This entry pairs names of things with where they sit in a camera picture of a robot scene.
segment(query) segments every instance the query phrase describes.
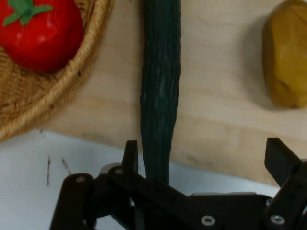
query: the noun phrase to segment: metal screw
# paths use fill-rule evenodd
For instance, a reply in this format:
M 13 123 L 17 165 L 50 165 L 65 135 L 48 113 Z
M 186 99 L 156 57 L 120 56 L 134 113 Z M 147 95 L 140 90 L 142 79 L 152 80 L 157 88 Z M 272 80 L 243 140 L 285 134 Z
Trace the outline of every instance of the metal screw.
M 115 170 L 115 174 L 122 174 L 123 173 L 123 169 L 116 169 Z
M 265 202 L 266 206 L 269 206 L 272 203 L 273 199 L 267 199 L 267 201 Z
M 212 216 L 203 216 L 201 218 L 201 223 L 204 226 L 213 226 L 215 224 L 215 218 Z
M 85 177 L 84 176 L 79 176 L 76 180 L 77 183 L 81 183 L 85 181 Z
M 286 220 L 280 215 L 272 215 L 271 222 L 276 225 L 283 225 Z

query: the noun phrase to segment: potato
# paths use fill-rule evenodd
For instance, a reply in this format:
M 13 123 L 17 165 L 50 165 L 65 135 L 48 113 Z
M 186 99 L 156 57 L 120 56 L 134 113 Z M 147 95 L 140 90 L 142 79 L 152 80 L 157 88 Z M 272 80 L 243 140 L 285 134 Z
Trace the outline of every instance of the potato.
M 270 96 L 285 108 L 307 106 L 307 3 L 287 0 L 262 32 L 263 72 Z

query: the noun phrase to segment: wooden surface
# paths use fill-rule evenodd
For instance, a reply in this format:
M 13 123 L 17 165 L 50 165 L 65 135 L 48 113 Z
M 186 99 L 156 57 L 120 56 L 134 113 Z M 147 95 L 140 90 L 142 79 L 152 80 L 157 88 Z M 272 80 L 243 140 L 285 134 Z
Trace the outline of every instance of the wooden surface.
M 277 109 L 262 74 L 261 29 L 280 2 L 182 0 L 173 160 L 271 183 L 267 137 L 307 158 L 307 111 Z M 92 77 L 41 127 L 119 147 L 140 140 L 142 43 L 140 2 L 117 0 Z

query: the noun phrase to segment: toy vegetable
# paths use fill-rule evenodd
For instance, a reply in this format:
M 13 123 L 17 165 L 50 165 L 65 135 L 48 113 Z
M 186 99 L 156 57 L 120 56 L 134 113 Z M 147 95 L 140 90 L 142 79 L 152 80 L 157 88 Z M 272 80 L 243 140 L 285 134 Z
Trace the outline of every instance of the toy vegetable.
M 21 66 L 52 72 L 68 64 L 83 40 L 74 0 L 0 0 L 0 46 Z

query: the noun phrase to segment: green cucumber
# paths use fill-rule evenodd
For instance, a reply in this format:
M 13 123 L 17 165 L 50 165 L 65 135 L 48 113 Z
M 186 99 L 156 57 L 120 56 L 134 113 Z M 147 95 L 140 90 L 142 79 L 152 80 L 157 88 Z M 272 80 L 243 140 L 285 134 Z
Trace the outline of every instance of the green cucumber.
M 169 183 L 181 74 L 180 0 L 144 0 L 141 136 L 147 179 Z

